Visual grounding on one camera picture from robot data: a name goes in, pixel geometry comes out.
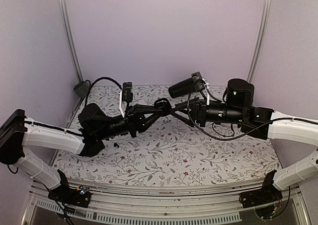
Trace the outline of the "black round earbud case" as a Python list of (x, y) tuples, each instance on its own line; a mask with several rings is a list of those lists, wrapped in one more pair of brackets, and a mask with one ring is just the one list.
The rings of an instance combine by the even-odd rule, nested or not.
[(172, 109), (171, 104), (167, 98), (159, 98), (155, 101), (154, 107), (156, 109), (160, 109), (163, 116), (167, 116), (170, 114), (170, 110)]

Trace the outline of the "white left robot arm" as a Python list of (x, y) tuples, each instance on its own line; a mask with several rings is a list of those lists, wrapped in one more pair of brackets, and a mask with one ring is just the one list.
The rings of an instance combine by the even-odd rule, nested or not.
[(63, 150), (83, 157), (94, 157), (104, 149), (104, 140), (146, 131), (165, 114), (154, 106), (130, 106), (126, 116), (106, 116), (95, 104), (87, 105), (79, 114), (81, 128), (71, 130), (45, 125), (16, 110), (0, 129), (0, 161), (14, 165), (42, 182), (63, 202), (74, 198), (72, 188), (63, 181), (63, 175), (50, 168), (30, 147)]

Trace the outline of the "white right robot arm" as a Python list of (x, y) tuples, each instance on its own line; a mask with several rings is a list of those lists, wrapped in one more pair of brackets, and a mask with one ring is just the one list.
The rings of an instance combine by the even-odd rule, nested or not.
[(191, 127), (204, 132), (207, 122), (237, 125), (241, 135), (215, 137), (219, 141), (232, 141), (244, 136), (270, 139), (284, 168), (268, 173), (257, 192), (261, 203), (268, 203), (287, 187), (298, 184), (309, 188), (318, 180), (318, 108), (297, 97), (285, 97), (282, 92), (270, 91), (267, 105), (253, 106), (253, 84), (239, 78), (228, 81), (222, 99), (214, 97), (204, 79), (192, 77), (171, 86), (172, 98), (187, 97), (176, 105), (188, 118), (179, 117)]

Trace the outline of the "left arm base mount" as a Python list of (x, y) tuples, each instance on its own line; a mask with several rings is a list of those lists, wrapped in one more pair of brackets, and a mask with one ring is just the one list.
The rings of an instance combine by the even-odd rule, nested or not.
[(77, 188), (71, 188), (65, 174), (60, 170), (57, 170), (57, 172), (61, 179), (60, 185), (53, 190), (49, 190), (48, 198), (56, 202), (61, 202), (63, 205), (67, 204), (88, 208), (91, 200), (89, 187), (80, 185)]

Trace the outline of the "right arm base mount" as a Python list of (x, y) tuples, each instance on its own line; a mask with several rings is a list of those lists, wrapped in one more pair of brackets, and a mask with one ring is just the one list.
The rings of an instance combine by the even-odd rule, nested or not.
[(276, 172), (276, 170), (271, 171), (265, 176), (260, 189), (240, 193), (239, 202), (243, 208), (260, 206), (283, 198), (281, 190), (273, 186), (273, 178)]

